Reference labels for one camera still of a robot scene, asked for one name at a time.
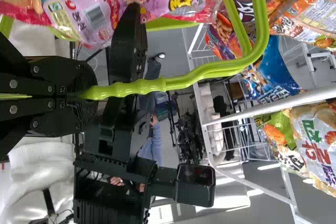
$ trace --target person's hand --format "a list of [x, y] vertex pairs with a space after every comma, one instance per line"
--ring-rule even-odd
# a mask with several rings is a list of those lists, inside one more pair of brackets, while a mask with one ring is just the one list
[[136, 188], [139, 192], [143, 193], [145, 191], [145, 184], [138, 184]]
[[158, 117], [156, 115], [151, 115], [151, 126], [154, 126], [158, 123]]
[[114, 186], [124, 186], [124, 182], [122, 181], [121, 178], [118, 177], [112, 177], [110, 179], [110, 184], [114, 185]]

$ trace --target blue snack bag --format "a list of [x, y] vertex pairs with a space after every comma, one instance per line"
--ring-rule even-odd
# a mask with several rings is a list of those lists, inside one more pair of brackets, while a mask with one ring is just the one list
[[259, 103], [274, 102], [302, 92], [278, 49], [278, 36], [270, 36], [263, 59], [243, 72], [249, 96]]

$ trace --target screw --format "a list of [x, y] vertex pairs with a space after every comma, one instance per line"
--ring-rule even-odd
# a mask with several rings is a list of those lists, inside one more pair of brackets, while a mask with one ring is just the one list
[[64, 103], [64, 102], [61, 102], [61, 103], [59, 104], [59, 108], [62, 110], [62, 109], [64, 109], [64, 107], [65, 107], [65, 103]]
[[12, 88], [12, 89], [16, 89], [17, 87], [17, 81], [16, 80], [11, 80], [9, 82], [9, 86]]
[[34, 121], [34, 122], [33, 122], [33, 127], [34, 127], [34, 128], [37, 128], [37, 127], [38, 127], [38, 122], [37, 122], [37, 121]]
[[15, 106], [15, 105], [10, 106], [9, 112], [11, 114], [16, 114], [17, 113], [17, 106]]
[[38, 73], [40, 71], [40, 68], [38, 66], [34, 66], [33, 71], [34, 73]]
[[64, 86], [61, 86], [61, 87], [59, 88], [59, 92], [60, 92], [60, 93], [65, 92], [65, 87], [64, 87]]

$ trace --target barcode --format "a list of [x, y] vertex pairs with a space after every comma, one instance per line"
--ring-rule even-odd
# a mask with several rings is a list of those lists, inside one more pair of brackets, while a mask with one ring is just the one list
[[96, 30], [106, 23], [104, 14], [99, 5], [91, 10], [87, 10], [86, 17], [90, 21], [93, 30]]

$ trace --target person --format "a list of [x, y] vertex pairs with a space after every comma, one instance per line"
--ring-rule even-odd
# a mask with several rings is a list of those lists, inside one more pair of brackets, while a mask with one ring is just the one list
[[[155, 80], [160, 75], [161, 61], [165, 58], [164, 53], [160, 53], [148, 60], [146, 80]], [[159, 166], [162, 166], [162, 141], [161, 128], [158, 117], [156, 116], [156, 107], [162, 102], [168, 101], [165, 92], [154, 91], [146, 95], [139, 96], [139, 107], [141, 110], [151, 113], [150, 132], [146, 143], [140, 148], [138, 157], [156, 161]], [[110, 184], [115, 186], [124, 186], [124, 181], [119, 177], [111, 177]], [[137, 185], [139, 192], [144, 192], [145, 185]]]

